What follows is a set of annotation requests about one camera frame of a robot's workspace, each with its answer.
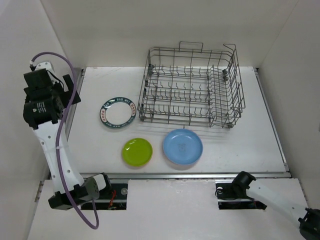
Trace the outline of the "white green-rimmed plate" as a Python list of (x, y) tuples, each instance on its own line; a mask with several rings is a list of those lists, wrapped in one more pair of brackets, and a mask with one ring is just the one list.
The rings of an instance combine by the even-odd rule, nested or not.
[(99, 111), (101, 123), (113, 130), (129, 126), (136, 118), (135, 103), (126, 97), (114, 97), (107, 100)]

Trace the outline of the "lime green small plate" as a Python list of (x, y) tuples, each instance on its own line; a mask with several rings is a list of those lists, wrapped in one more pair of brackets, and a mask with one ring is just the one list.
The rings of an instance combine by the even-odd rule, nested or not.
[(122, 159), (131, 167), (146, 165), (153, 156), (153, 147), (144, 138), (133, 138), (127, 141), (121, 150)]

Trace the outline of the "blue plate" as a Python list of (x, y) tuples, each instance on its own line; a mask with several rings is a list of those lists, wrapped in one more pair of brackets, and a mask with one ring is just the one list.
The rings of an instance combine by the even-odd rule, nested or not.
[(189, 166), (201, 158), (204, 147), (195, 132), (180, 128), (164, 137), (162, 149), (166, 158), (173, 164)]

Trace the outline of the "orange small plate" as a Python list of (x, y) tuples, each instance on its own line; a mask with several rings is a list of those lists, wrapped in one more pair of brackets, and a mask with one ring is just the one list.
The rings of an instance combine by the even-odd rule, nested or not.
[(152, 159), (151, 153), (139, 153), (139, 154), (131, 154), (128, 153), (124, 156), (124, 162), (133, 168), (141, 168), (150, 162)]

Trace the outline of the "pink plate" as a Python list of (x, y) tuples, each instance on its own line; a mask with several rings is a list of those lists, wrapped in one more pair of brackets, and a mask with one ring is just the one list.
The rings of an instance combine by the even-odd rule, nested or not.
[(195, 167), (199, 163), (199, 160), (197, 160), (196, 162), (194, 162), (192, 164), (187, 164), (187, 165), (176, 164), (176, 163), (170, 161), (164, 152), (162, 152), (162, 157), (164, 158), (164, 162), (168, 167), (170, 167), (171, 169), (177, 170), (177, 171), (187, 171), (187, 170)]

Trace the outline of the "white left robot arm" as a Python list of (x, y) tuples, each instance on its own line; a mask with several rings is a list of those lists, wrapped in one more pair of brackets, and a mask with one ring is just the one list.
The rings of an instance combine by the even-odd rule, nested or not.
[(69, 210), (73, 207), (69, 197), (77, 206), (109, 197), (113, 188), (107, 174), (83, 178), (72, 160), (63, 121), (63, 111), (74, 87), (71, 77), (63, 77), (67, 91), (45, 68), (25, 73), (23, 77), (27, 83), (23, 118), (41, 144), (52, 177), (53, 196), (48, 199), (49, 206)]

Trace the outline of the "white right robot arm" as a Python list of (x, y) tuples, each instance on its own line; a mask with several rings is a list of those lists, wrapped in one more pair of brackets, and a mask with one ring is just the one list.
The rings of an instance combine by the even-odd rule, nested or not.
[(241, 171), (231, 183), (232, 193), (257, 200), (272, 208), (298, 228), (306, 240), (320, 238), (320, 210), (298, 204), (281, 193), (268, 188), (260, 179)]

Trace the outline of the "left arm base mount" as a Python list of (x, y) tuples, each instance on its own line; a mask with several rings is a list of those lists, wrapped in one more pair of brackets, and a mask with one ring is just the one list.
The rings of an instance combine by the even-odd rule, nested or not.
[(127, 209), (128, 183), (113, 183), (111, 192), (100, 193), (95, 200), (97, 211), (118, 211)]

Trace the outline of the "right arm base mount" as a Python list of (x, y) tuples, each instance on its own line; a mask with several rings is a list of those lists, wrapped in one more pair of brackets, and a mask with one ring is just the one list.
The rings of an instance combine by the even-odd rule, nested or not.
[(219, 210), (265, 210), (267, 206), (247, 196), (238, 196), (231, 182), (216, 182), (215, 196)]

